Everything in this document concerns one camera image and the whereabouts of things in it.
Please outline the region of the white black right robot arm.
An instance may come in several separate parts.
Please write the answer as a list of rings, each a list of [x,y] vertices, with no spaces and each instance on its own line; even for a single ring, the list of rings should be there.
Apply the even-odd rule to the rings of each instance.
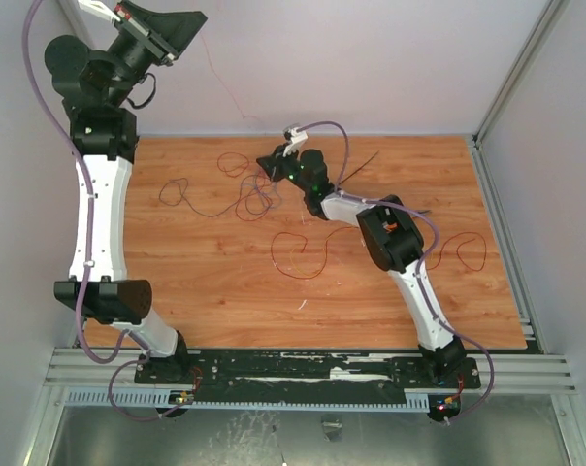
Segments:
[[[407,305],[424,360],[425,380],[434,386],[453,380],[466,351],[461,338],[449,328],[429,280],[423,235],[413,220],[417,213],[405,208],[396,195],[372,200],[337,188],[329,180],[320,150],[287,155],[280,145],[272,154],[258,157],[256,163],[270,181],[288,180],[302,190],[313,216],[360,230],[374,265],[391,277]]]

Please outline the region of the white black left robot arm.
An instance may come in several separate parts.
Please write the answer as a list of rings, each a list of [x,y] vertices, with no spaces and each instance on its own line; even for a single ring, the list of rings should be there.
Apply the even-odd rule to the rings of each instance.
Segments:
[[[208,18],[200,11],[156,13],[131,1],[114,8],[82,1],[80,7],[108,20],[117,36],[105,50],[72,35],[53,39],[45,50],[52,86],[69,119],[64,135],[79,182],[74,257],[54,296],[74,310],[78,325],[94,319],[117,329],[158,358],[161,376],[180,383],[191,370],[190,358],[179,351],[182,337],[154,310],[150,283],[130,279],[125,263],[124,209],[141,108],[129,95],[150,77],[150,67],[173,65]]]

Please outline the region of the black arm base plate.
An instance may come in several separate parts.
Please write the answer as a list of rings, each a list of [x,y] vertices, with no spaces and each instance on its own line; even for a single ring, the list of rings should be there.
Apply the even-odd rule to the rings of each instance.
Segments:
[[[302,406],[397,404],[409,389],[452,394],[481,387],[471,357],[436,384],[418,353],[359,350],[193,349],[185,356],[140,358],[134,380],[196,383],[200,402]]]

